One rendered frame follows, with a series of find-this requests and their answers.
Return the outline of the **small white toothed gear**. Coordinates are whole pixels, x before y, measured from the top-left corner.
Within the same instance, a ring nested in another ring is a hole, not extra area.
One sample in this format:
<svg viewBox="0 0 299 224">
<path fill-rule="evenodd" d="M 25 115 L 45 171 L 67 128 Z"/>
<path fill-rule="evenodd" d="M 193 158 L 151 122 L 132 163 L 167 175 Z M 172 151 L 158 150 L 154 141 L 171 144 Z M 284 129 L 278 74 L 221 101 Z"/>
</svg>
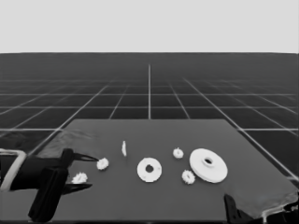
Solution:
<svg viewBox="0 0 299 224">
<path fill-rule="evenodd" d="M 182 159 L 184 156 L 184 152 L 179 147 L 177 147 L 173 150 L 173 156 L 178 160 Z"/>
<path fill-rule="evenodd" d="M 101 160 L 99 160 L 97 163 L 96 163 L 96 167 L 98 170 L 100 171 L 104 171 L 106 170 L 106 168 L 109 166 L 109 161 L 107 158 L 103 158 Z"/>
</svg>

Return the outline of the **large thick white disc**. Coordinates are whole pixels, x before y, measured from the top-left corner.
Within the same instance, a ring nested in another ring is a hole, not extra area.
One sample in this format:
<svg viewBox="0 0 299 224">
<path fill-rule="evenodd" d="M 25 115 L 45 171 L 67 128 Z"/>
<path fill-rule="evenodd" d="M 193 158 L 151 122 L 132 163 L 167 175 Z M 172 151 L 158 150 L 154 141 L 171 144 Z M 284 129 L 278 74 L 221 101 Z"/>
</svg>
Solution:
<svg viewBox="0 0 299 224">
<path fill-rule="evenodd" d="M 189 164 L 197 176 L 209 183 L 220 183 L 228 175 L 223 158 L 209 149 L 195 149 L 190 155 Z"/>
</svg>

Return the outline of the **white round carrier with pins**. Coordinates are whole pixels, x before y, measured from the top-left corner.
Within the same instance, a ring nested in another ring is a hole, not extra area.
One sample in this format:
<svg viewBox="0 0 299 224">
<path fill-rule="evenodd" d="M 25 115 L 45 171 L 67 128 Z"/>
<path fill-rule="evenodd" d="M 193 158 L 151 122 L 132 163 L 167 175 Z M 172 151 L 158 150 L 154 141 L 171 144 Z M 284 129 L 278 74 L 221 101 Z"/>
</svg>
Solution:
<svg viewBox="0 0 299 224">
<path fill-rule="evenodd" d="M 142 181 L 153 183 L 161 177 L 163 168 L 157 159 L 144 158 L 137 165 L 136 171 Z"/>
</svg>

